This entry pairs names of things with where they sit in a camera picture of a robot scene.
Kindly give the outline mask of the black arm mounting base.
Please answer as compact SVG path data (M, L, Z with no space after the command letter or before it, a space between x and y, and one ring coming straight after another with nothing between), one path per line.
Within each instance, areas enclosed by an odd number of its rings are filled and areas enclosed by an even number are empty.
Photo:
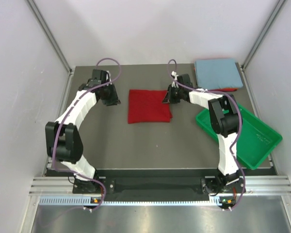
M218 183L217 169L98 169L96 192L73 184L73 194L106 193L108 201L186 201L233 196L245 190L243 176L227 186Z

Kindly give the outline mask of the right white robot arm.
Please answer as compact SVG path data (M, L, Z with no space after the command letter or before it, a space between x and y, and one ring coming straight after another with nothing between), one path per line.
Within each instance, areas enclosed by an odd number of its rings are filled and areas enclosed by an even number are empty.
M210 125L219 141L219 164L217 187L228 192L239 180L240 169L235 162L236 138L242 117L235 99L218 91L203 88L194 89L188 74L171 72L173 82L168 86L163 104L177 104L184 100L199 105L209 111Z

